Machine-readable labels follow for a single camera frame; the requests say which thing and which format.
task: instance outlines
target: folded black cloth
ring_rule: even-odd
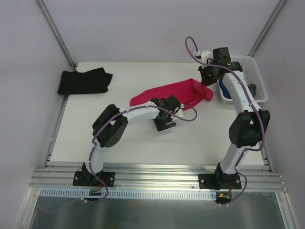
[[[63,71],[58,94],[97,94],[108,91],[112,74],[103,68],[97,68],[85,73]]]

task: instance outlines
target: red fabric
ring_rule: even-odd
[[[167,99],[171,95],[176,96],[176,98],[182,104],[194,107],[203,99],[211,101],[213,98],[213,91],[194,79],[188,79],[185,81],[146,90],[145,92],[132,98],[130,100],[130,106],[146,103],[153,98]]]

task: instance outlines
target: white basket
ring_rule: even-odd
[[[254,97],[257,103],[263,103],[268,100],[267,91],[259,72],[255,59],[251,56],[231,56],[231,61],[238,61],[243,68],[244,80],[247,85],[254,83],[256,85],[256,96]],[[223,91],[219,86],[220,102],[222,104],[233,104],[232,99],[224,97]]]

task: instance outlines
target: white table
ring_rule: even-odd
[[[92,124],[109,104],[127,107],[130,99],[157,86],[189,78],[201,80],[196,63],[80,62],[77,71],[103,67],[113,78],[104,94],[70,95],[57,135],[51,162],[84,162],[92,148]],[[216,165],[230,144],[228,129],[236,117],[233,106],[220,104],[217,85],[214,98],[195,108],[193,122],[157,132],[154,122],[128,126],[118,144],[107,149],[106,162],[139,164]],[[192,110],[186,118],[192,118]],[[260,152],[249,152],[243,165],[263,165]]]

